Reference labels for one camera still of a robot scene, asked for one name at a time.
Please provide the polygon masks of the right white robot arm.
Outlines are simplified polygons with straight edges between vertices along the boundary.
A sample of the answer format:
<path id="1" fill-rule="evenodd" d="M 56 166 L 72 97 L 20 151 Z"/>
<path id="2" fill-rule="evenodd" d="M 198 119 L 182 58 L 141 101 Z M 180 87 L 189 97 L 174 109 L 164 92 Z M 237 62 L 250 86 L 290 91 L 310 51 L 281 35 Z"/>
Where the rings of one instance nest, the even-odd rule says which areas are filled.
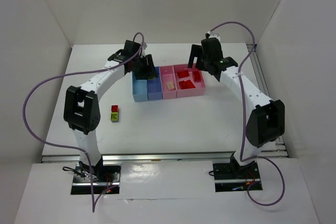
<path id="1" fill-rule="evenodd" d="M 262 93 L 241 71 L 231 57 L 224 57 L 221 44 L 215 37 L 192 45 L 188 66 L 206 71 L 238 97 L 243 105 L 243 140 L 231 156 L 236 169 L 255 161 L 263 148 L 285 132 L 285 105 Z"/>

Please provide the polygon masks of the small red lego brick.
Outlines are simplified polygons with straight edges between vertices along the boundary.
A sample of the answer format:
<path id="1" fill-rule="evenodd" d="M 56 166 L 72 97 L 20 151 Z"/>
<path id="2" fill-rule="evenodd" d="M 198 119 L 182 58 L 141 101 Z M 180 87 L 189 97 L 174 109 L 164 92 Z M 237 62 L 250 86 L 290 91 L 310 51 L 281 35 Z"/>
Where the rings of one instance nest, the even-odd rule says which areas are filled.
<path id="1" fill-rule="evenodd" d="M 118 110 L 119 110 L 118 105 L 112 105 L 111 106 L 111 112 L 118 112 Z"/>

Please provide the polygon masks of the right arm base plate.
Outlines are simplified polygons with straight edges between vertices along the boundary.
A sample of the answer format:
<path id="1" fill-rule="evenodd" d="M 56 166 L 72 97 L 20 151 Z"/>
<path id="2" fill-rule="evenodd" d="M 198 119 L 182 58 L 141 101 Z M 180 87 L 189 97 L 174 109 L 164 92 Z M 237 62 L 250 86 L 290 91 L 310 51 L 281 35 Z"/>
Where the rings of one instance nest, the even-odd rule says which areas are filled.
<path id="1" fill-rule="evenodd" d="M 214 178 L 217 193 L 246 191 L 249 186 L 250 190 L 262 190 L 263 188 L 258 165 L 255 162 L 236 175 L 230 170 L 228 163 L 214 163 L 213 170 L 208 174 Z"/>

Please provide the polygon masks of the lime green lego brick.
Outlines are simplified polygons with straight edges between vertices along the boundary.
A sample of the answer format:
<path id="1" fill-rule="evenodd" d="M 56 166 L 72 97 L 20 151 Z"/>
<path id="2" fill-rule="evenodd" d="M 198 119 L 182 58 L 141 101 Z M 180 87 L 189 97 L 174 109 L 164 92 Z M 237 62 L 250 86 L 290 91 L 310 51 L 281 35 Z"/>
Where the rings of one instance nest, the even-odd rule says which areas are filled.
<path id="1" fill-rule="evenodd" d="M 111 112 L 110 120 L 111 120 L 111 122 L 118 122 L 119 121 L 119 112 Z"/>

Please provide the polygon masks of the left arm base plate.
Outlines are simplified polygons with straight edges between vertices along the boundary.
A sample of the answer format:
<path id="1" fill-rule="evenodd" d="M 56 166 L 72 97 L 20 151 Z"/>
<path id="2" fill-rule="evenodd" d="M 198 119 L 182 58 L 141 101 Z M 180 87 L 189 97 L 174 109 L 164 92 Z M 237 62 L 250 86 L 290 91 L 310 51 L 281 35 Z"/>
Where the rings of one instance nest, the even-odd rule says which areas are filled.
<path id="1" fill-rule="evenodd" d="M 71 195 L 90 195 L 90 175 L 88 172 L 82 170 L 79 165 L 75 168 L 64 166 L 62 168 L 64 172 L 72 172 L 72 186 Z M 104 190 L 106 194 L 119 194 L 120 192 L 120 177 L 121 177 L 121 165 L 113 164 L 103 166 L 102 174 L 99 176 L 93 175 L 93 192 L 95 195 L 99 195 Z"/>

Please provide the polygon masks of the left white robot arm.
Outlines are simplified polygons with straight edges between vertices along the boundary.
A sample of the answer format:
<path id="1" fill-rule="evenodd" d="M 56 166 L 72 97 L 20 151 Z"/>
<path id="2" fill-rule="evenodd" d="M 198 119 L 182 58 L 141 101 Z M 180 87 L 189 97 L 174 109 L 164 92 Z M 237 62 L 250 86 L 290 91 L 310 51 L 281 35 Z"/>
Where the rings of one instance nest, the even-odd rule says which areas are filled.
<path id="1" fill-rule="evenodd" d="M 80 154 L 79 166 L 86 172 L 92 169 L 97 178 L 103 176 L 104 171 L 96 137 L 101 118 L 100 99 L 129 72 L 140 80 L 157 77 L 152 55 L 145 54 L 140 43 L 130 40 L 126 40 L 124 47 L 107 59 L 102 70 L 80 86 L 68 87 L 64 108 L 64 120 L 72 129 L 78 147 L 84 150 Z"/>

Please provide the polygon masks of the red lego plate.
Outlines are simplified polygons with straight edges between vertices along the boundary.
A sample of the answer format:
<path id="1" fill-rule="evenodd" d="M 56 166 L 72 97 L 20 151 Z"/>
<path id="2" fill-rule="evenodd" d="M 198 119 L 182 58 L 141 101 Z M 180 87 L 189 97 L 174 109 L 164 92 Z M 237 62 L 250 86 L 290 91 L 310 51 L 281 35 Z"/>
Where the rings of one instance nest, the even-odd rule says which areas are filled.
<path id="1" fill-rule="evenodd" d="M 201 73 L 199 71 L 193 71 L 193 81 L 195 83 L 199 83 L 201 82 L 202 78 L 201 78 Z"/>

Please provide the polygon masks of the red flower lego piece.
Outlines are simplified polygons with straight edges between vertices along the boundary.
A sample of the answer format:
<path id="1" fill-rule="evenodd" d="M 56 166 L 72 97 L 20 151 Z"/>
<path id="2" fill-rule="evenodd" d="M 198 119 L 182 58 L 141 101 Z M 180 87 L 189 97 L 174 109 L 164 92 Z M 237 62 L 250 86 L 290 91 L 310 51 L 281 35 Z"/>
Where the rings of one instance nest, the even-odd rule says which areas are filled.
<path id="1" fill-rule="evenodd" d="M 179 86 L 181 90 L 185 89 L 195 89 L 195 85 L 191 80 L 183 80 L 179 82 Z"/>

